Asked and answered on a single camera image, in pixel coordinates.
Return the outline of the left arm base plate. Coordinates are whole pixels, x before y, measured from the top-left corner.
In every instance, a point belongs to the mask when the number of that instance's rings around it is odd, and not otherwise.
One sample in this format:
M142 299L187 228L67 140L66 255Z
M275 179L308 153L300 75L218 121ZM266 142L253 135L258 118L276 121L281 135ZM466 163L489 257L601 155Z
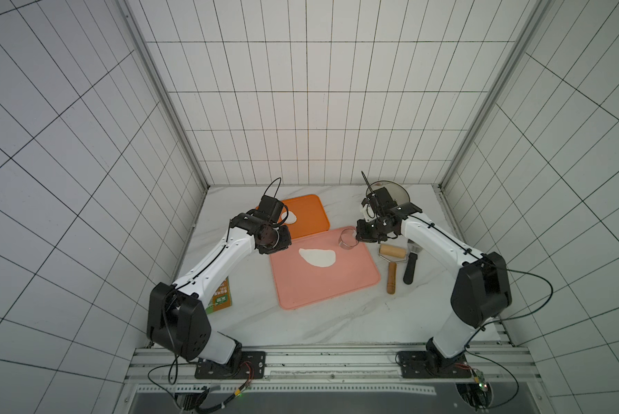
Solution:
M197 380L258 380L264 377L266 352L238 351L226 364L202 360L197 363Z

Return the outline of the white dough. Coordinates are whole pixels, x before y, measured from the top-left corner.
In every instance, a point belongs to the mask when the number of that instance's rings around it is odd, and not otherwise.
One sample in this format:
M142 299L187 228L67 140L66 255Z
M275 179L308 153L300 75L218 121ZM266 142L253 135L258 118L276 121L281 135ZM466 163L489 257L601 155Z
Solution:
M285 219L285 224L295 224L295 222L297 222L297 217L293 212L289 211Z
M336 263L336 253L332 249L299 248L298 253L313 267L332 267Z

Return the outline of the small round metal cutter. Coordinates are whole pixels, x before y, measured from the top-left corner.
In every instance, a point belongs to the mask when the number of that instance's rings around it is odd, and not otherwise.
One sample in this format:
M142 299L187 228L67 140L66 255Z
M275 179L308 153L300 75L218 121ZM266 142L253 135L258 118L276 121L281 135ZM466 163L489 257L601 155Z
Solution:
M358 246L360 241L357 238L357 230L354 227L345 227L342 229L339 236L338 245L345 249L351 250Z

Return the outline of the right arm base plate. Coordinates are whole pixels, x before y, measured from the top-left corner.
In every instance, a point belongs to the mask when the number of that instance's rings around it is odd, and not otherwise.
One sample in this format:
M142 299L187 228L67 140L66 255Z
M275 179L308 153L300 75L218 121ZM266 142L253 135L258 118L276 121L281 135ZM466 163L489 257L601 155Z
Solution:
M465 380L473 377L473 371L466 366L468 364L463 354L445 359L440 354L429 351L399 351L395 362L399 365L404 379Z

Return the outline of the black handled metal scraper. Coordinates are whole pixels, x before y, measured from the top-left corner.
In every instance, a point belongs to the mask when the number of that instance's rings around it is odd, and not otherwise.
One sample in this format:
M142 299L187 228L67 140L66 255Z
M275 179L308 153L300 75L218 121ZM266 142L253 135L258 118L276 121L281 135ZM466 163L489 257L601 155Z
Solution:
M408 259L404 270L403 282L406 285L411 285L415 279L416 263L422 248L414 241L409 240L407 243Z

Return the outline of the aluminium mounting rail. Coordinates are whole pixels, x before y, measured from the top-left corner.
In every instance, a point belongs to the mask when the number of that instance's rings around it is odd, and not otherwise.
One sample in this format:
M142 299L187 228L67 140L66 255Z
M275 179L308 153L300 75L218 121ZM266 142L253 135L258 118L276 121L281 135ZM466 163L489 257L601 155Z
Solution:
M236 375L207 362L174 363L161 348L135 352L119 413L188 413L200 393L204 408L228 413L472 413L477 389L489 390L492 413L551 413L554 408L525 348L471 346L446 374L422 374L422 345L248 347Z

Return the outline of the orange silicone mat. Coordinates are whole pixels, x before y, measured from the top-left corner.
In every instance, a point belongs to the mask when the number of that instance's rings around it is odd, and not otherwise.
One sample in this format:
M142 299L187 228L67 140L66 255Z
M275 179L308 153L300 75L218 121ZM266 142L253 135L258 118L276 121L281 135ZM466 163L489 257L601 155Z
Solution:
M288 198L283 203L297 217L295 224L287 224L292 240L322 233L330 229L330 221L316 194Z

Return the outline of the white dough on orange mat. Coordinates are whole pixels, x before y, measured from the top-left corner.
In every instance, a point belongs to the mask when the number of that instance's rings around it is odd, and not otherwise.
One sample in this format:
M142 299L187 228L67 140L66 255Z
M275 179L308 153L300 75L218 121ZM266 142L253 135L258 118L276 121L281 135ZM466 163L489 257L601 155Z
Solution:
M297 217L293 212L289 211L285 219L285 224L295 224L295 222L297 222Z

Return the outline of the wooden dough roller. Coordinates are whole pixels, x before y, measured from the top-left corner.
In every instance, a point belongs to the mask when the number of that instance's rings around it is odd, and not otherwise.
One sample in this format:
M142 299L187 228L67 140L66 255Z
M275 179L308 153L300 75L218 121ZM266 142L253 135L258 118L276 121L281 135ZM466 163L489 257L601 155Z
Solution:
M406 262L407 250L390 244L381 244L379 257L384 259L387 265L386 292L394 295L397 288L397 265Z

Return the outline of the pink silicone mat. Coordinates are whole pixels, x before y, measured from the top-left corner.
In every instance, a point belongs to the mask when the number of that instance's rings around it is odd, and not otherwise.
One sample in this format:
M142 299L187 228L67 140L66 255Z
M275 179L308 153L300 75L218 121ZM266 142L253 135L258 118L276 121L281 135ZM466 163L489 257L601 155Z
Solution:
M280 307L296 310L380 282L380 271L366 245L359 243L351 250L338 245L344 228L297 239L290 248L270 256ZM332 249L336 263L332 267L313 267L299 255L299 248Z

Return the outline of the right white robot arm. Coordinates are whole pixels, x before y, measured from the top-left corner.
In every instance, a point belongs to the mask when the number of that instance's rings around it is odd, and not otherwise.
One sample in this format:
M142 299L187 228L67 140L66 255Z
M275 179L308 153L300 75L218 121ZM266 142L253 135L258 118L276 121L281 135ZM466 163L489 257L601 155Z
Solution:
M427 343L439 364L461 356L466 345L512 303L508 268L498 253L485 254L442 229L411 202L401 203L385 186L369 187L361 204L363 219L356 224L356 239L383 243L403 236L437 259L451 272L454 285L452 312L442 329Z

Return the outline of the green orange flour packet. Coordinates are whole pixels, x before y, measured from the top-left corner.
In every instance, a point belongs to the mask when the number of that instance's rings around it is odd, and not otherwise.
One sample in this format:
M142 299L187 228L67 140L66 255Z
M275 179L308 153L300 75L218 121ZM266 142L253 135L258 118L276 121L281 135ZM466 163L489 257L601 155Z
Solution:
M216 289L214 295L206 308L208 314L219 312L233 305L232 294L230 290L229 278Z

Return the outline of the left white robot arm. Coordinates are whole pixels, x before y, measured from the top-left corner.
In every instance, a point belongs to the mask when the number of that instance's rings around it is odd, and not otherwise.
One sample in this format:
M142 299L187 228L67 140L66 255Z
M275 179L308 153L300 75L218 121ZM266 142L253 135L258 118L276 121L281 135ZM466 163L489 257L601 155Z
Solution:
M206 308L249 255L272 255L292 245L287 215L282 201L264 195L257 208L229 221L223 237L197 265L170 284L157 284L149 297L148 340L187 362L239 365L242 345L211 327Z

